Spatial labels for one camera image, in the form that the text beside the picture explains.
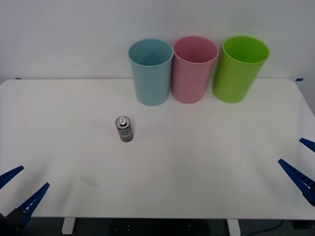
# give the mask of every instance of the table leg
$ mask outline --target table leg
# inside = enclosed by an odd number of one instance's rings
[[[63,235],[71,235],[73,233],[73,226],[75,222],[75,217],[66,217],[63,221]]]
[[[228,225],[228,230],[229,230],[230,236],[240,236],[241,235],[241,230],[240,230],[240,226],[238,224],[237,219],[228,219],[227,225]]]

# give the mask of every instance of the cable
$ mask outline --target cable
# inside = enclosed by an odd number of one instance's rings
[[[272,228],[265,229],[265,230],[258,230],[258,231],[250,233],[248,236],[253,236],[253,235],[260,234],[260,233],[264,233],[264,232],[275,230],[275,229],[279,228],[283,223],[284,223],[284,220],[282,220],[279,224],[277,224],[276,226],[274,226]]]

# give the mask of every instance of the can lid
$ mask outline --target can lid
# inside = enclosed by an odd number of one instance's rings
[[[126,116],[118,117],[115,123],[118,129],[127,129],[131,124],[130,119]]]

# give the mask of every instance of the pull tab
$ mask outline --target pull tab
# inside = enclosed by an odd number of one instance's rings
[[[126,125],[127,125],[127,124],[126,124],[126,121],[125,121],[125,118],[121,117],[121,118],[119,119],[119,121],[120,121],[120,125],[121,125],[121,126],[126,126]]]

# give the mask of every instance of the pink cup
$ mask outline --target pink cup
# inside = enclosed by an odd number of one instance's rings
[[[219,50],[210,40],[188,36],[174,44],[173,96],[183,103],[202,99]]]

